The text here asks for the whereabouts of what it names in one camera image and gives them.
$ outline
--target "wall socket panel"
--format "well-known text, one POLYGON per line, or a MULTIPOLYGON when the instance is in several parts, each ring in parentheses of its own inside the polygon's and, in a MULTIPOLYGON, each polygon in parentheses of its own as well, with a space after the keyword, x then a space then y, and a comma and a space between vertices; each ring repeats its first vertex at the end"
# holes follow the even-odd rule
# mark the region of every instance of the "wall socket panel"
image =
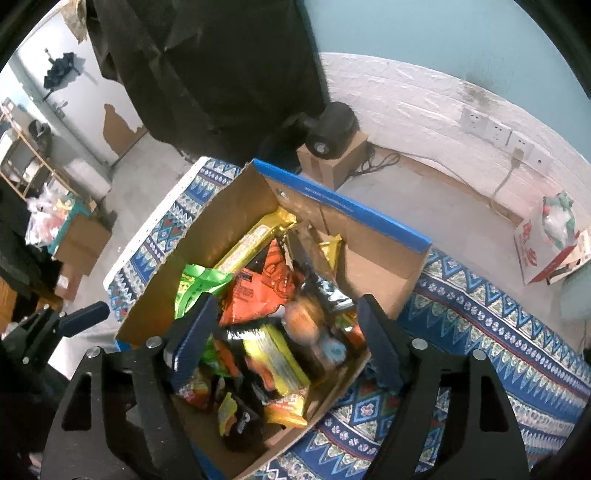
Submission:
POLYGON ((462 131, 475 135, 512 154, 516 148, 523 152, 523 163, 547 177, 554 158, 545 148, 518 131, 502 124, 487 114, 464 105, 460 120, 462 131))
POLYGON ((542 174, 544 177, 547 177, 550 175, 554 158, 545 148, 534 144, 530 155, 527 157, 527 159, 524 158, 524 163, 529 165, 536 172, 542 174))
POLYGON ((468 106, 464 106, 462 110, 462 118, 460 120, 460 126, 464 132, 482 138, 487 123, 487 115, 468 106))
POLYGON ((525 135, 513 131, 511 132, 511 136, 509 137, 509 141, 507 142, 505 150, 507 150, 509 154, 513 155, 513 152, 516 148, 519 148, 519 150, 523 152, 523 162, 526 162, 531 154, 531 151, 534 149, 534 142, 525 135))
POLYGON ((510 135, 511 128, 494 118, 489 118, 482 138, 496 147, 505 148, 510 135))

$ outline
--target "concrete floor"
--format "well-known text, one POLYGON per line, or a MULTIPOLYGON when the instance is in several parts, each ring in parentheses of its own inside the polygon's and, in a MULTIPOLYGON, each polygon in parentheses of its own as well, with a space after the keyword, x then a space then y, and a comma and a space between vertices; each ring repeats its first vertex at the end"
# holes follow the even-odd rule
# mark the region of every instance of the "concrete floor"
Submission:
MULTIPOLYGON (((378 150, 379 158, 384 152, 378 150)), ((190 168, 178 152, 146 135, 119 162, 113 172, 113 189, 105 198, 115 212, 113 237, 90 277, 80 285, 73 311, 107 299, 105 275, 125 245, 168 191, 190 168)), ((488 278, 522 307, 578 349, 583 324, 563 323, 558 312, 561 284, 523 285, 512 233, 515 225, 494 213, 485 199, 459 182, 410 159, 377 173, 350 178, 339 193, 351 197, 415 230, 430 236, 435 246, 488 278)), ((118 324, 114 318, 87 330, 79 338, 65 339, 51 359, 52 365, 71 376, 91 345, 108 348, 118 324)))

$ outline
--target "power cord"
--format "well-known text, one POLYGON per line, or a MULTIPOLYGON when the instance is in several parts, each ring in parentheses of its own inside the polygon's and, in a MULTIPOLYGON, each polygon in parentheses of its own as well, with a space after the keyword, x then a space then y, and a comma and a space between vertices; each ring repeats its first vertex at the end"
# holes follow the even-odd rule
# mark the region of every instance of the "power cord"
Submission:
POLYGON ((359 177, 360 175, 365 175, 366 173, 375 173, 377 171, 381 171, 387 167, 393 167, 400 161, 400 153, 399 152, 392 152, 386 155, 377 165, 374 165, 374 158, 375 158, 375 147, 368 143, 368 158, 365 162, 361 164, 359 170, 351 172, 351 177, 359 177), (389 158, 395 158, 394 161, 388 161, 389 158))
POLYGON ((511 175, 513 175, 513 172, 517 168, 519 168, 519 166, 521 165, 521 162, 523 162, 523 150, 516 148, 513 150, 513 153, 511 154, 511 168, 507 172, 507 175, 505 176, 505 178, 501 180, 501 183, 499 183, 498 187, 495 188, 495 191, 492 192, 491 198, 488 203, 489 207, 491 207, 491 210, 493 212, 495 212, 497 215, 502 216, 503 218, 506 218, 505 215, 503 215, 501 212, 499 212, 499 210, 497 210, 495 207, 495 197, 496 197, 496 194, 499 193, 499 190, 501 190, 505 186, 505 184, 509 181, 509 179, 511 178, 511 175))
MULTIPOLYGON (((471 190, 473 190, 474 192, 476 192, 478 195, 482 195, 481 192, 479 192, 470 183, 468 183, 459 173, 455 172, 453 169, 451 169, 450 167, 448 167, 447 165, 445 165, 443 162, 441 162, 440 160, 438 160, 436 158, 425 157, 424 155, 417 155, 415 153, 396 151, 396 152, 392 152, 392 153, 386 155, 382 159, 382 161, 380 163, 378 163, 377 165, 374 165, 373 164, 373 159, 375 157, 375 147, 372 144, 370 144, 370 143, 368 143, 368 159, 361 165, 361 167, 359 168, 359 170, 354 171, 354 172, 351 173, 351 177, 359 177, 361 175, 365 175, 366 173, 374 173, 374 172, 383 170, 384 168, 392 167, 392 166, 396 165, 398 162, 400 162, 400 156, 401 155, 404 155, 406 157, 422 158, 424 160, 430 160, 432 162, 435 162, 436 164, 441 165, 447 171, 451 172, 464 185, 466 185, 467 187, 469 187, 471 190), (395 158, 396 160, 395 161, 392 161, 392 162, 387 162, 387 160, 389 158, 395 158)), ((489 197, 489 206, 492 209, 492 211, 495 212, 497 215, 503 217, 505 220, 510 221, 511 223, 513 223, 513 221, 509 217, 503 215, 501 212, 499 212, 496 209, 496 207, 494 205, 494 199, 495 199, 496 195, 499 193, 499 191, 509 181, 509 178, 511 177, 511 175, 513 174, 513 172, 517 168, 519 168, 519 165, 521 165, 522 162, 523 162, 523 151, 520 150, 519 148, 516 148, 514 150, 514 152, 511 154, 511 168, 509 169, 509 172, 507 172, 507 175, 505 176, 505 178, 503 180, 501 180, 501 182, 499 183, 499 185, 497 186, 497 188, 495 189, 495 191, 489 197)))

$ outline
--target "blue wall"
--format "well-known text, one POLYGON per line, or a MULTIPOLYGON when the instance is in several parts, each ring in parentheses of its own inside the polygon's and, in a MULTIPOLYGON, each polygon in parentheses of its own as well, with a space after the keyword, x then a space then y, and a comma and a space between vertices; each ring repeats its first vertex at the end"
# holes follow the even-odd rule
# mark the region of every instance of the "blue wall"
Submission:
POLYGON ((591 100, 514 0, 305 0, 319 51, 414 63, 475 83, 591 161, 591 100))

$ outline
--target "peeling paint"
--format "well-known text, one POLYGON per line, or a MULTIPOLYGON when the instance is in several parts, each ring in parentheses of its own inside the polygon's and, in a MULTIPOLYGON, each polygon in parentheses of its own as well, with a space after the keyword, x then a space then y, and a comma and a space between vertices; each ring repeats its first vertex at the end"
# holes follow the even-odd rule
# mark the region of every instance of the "peeling paint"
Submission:
POLYGON ((141 138, 145 128, 138 127, 134 132, 127 122, 121 117, 115 107, 110 103, 105 104, 105 124, 103 137, 118 157, 125 155, 128 150, 141 138))

